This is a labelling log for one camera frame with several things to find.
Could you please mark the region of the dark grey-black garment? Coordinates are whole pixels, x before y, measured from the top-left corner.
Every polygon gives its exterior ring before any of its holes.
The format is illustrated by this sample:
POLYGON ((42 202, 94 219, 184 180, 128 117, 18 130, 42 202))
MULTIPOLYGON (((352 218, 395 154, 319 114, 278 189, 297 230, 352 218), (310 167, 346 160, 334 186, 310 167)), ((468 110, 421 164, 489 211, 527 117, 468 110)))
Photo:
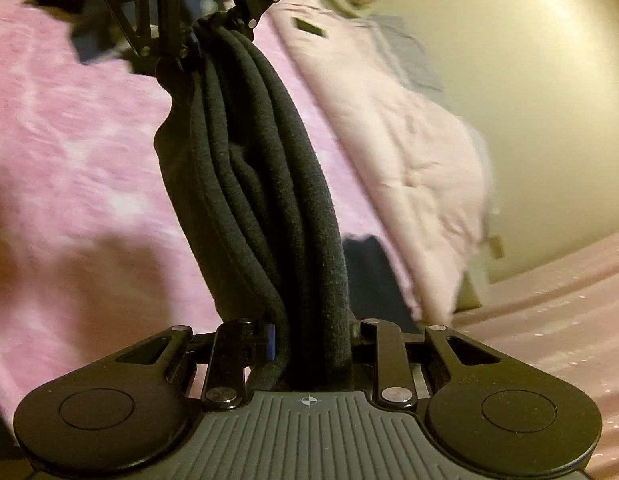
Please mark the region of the dark grey-black garment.
POLYGON ((302 119, 266 56, 219 18, 162 58, 172 107, 154 137, 163 182, 224 322, 273 324, 254 389, 329 391, 351 373, 338 220, 302 119))

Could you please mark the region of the black smartphone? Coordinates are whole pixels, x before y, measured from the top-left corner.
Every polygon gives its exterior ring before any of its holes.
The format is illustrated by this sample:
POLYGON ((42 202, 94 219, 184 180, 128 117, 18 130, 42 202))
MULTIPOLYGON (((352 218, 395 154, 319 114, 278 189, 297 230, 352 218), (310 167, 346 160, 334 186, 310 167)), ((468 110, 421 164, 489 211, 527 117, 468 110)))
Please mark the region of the black smartphone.
POLYGON ((305 32, 305 34, 310 34, 313 36, 317 36, 320 38, 327 38, 327 33, 317 25, 311 24, 308 21, 302 20, 302 18, 293 18, 294 28, 300 30, 300 32, 305 32))

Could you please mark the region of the navy blue garment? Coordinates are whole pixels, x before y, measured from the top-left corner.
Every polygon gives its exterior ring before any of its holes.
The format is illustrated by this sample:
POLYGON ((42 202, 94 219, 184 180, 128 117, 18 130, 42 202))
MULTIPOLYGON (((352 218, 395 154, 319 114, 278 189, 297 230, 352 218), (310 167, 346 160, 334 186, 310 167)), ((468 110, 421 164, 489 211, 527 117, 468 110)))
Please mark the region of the navy blue garment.
MULTIPOLYGON (((135 74, 152 76, 156 62, 134 55, 104 0, 30 0, 67 15, 73 23, 71 41, 78 59, 88 64, 107 58, 125 58, 135 74)), ((223 0, 182 0, 182 21, 191 24, 223 7, 223 0)), ((374 236, 343 242, 349 302, 355 318, 381 318, 405 333, 417 333, 397 277, 380 240, 374 236)))

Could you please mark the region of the grey pillow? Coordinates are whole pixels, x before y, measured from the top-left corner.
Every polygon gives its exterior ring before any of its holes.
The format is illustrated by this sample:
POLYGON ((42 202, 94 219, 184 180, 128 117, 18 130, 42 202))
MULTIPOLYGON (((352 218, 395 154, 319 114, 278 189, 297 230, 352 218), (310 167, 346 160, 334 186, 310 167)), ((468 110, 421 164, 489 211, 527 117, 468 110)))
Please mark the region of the grey pillow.
POLYGON ((378 25, 381 44, 389 50, 392 66, 407 87, 442 96, 443 86, 430 64, 427 50, 413 36, 404 18, 377 14, 371 20, 378 25))

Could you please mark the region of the pink floral fleece bed blanket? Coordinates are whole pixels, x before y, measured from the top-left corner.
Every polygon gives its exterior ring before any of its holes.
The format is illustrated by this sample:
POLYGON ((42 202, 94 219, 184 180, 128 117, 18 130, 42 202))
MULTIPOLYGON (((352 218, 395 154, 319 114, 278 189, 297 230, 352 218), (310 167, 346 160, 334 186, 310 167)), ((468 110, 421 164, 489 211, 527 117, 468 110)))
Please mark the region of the pink floral fleece bed blanket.
POLYGON ((162 182, 171 100, 62 18, 0 0, 0 414, 175 324, 220 319, 162 182))

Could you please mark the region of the light pink quilted comforter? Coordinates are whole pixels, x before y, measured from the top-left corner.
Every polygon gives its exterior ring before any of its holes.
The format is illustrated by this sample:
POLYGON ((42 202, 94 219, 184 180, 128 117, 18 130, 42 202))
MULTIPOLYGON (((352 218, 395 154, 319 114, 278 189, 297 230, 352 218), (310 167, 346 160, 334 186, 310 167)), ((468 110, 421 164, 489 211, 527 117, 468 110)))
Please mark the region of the light pink quilted comforter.
POLYGON ((345 18, 319 0, 280 0, 268 15, 375 205, 423 317, 451 324, 493 200, 484 139, 447 110, 444 94, 407 87, 373 15, 345 18), (293 18, 328 37, 300 32, 293 18))

